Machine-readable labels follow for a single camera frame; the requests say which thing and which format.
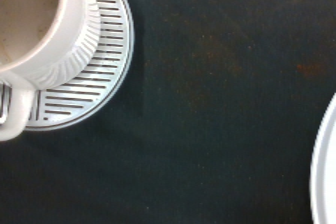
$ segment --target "plate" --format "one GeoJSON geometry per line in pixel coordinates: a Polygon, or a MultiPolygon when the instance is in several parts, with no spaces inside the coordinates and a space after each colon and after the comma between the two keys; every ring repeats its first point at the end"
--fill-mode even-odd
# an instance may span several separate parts
{"type": "Polygon", "coordinates": [[[336,223],[336,95],[319,127],[310,168],[310,204],[315,224],[336,223]]]}

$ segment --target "white plate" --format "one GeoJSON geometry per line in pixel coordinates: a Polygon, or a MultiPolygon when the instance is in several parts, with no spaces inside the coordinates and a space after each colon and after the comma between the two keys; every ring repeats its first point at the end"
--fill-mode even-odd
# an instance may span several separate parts
{"type": "Polygon", "coordinates": [[[336,224],[336,95],[319,127],[310,170],[315,224],[336,224]]]}

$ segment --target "cup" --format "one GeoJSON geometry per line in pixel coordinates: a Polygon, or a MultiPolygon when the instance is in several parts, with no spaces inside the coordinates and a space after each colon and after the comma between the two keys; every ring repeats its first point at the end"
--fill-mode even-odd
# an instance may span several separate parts
{"type": "Polygon", "coordinates": [[[36,91],[84,70],[99,36],[96,0],[0,0],[0,82],[12,88],[0,141],[25,128],[36,91]]]}

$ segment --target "dark green fabric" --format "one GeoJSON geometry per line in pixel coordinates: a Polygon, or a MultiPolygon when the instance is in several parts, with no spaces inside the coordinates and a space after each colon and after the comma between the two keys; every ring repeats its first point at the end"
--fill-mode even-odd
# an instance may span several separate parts
{"type": "Polygon", "coordinates": [[[0,143],[0,223],[312,223],[336,3],[129,4],[135,55],[111,102],[0,143]]]}

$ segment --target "table surface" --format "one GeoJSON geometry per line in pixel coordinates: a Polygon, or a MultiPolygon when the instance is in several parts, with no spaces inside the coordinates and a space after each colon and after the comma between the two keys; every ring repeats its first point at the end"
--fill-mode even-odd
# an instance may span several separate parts
{"type": "Polygon", "coordinates": [[[0,223],[312,223],[334,1],[129,4],[135,54],[111,102],[0,144],[0,223]]]}

